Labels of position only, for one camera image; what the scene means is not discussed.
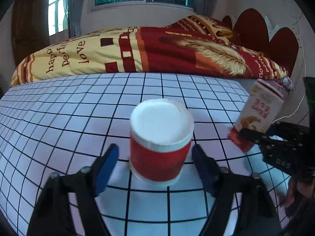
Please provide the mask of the person's hand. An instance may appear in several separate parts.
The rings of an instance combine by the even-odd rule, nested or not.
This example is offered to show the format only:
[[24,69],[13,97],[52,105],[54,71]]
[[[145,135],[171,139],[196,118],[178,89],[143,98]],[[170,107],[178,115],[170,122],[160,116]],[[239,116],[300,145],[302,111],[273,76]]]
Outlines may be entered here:
[[298,181],[296,178],[291,177],[288,182],[287,192],[278,192],[277,196],[280,206],[284,207],[286,216],[293,217],[300,206],[300,202],[305,198],[312,198],[313,184]]

